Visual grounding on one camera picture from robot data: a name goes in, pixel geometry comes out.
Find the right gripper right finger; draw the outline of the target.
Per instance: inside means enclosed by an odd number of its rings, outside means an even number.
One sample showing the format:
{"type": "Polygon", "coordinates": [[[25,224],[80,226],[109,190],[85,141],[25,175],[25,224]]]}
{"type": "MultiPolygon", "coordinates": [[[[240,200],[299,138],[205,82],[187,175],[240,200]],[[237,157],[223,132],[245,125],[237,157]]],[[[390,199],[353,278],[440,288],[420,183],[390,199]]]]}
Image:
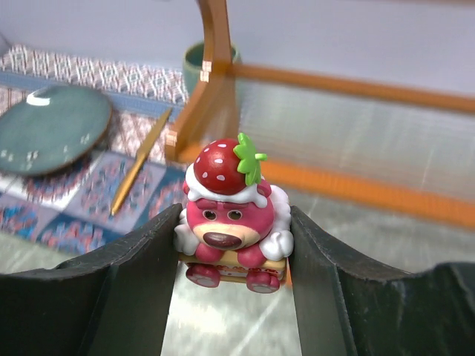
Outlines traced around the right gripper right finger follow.
{"type": "Polygon", "coordinates": [[[289,268],[303,355],[472,355],[474,265],[408,273],[292,207],[289,268]]]}

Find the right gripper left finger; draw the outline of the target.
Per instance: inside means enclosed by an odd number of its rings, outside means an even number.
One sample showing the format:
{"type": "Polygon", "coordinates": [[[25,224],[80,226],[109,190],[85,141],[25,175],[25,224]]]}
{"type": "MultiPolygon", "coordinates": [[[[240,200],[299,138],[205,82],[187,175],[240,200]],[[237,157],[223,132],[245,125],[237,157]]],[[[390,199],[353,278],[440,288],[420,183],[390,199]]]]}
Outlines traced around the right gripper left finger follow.
{"type": "Polygon", "coordinates": [[[52,269],[1,276],[3,355],[159,355],[177,272],[173,205],[52,269]]]}

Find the pink bear strawberry cake toy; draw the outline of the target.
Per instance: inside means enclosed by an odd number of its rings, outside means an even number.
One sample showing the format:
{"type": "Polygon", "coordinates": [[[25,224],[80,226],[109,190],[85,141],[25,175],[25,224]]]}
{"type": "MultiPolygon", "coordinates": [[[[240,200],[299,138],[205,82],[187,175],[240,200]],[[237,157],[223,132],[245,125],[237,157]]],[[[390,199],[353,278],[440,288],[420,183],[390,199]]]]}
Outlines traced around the pink bear strawberry cake toy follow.
{"type": "Polygon", "coordinates": [[[174,247],[193,283],[216,288],[239,282],[270,294],[286,279],[294,249],[286,192],[261,173],[266,154],[244,133],[209,143],[186,170],[188,202],[174,229],[174,247]]]}

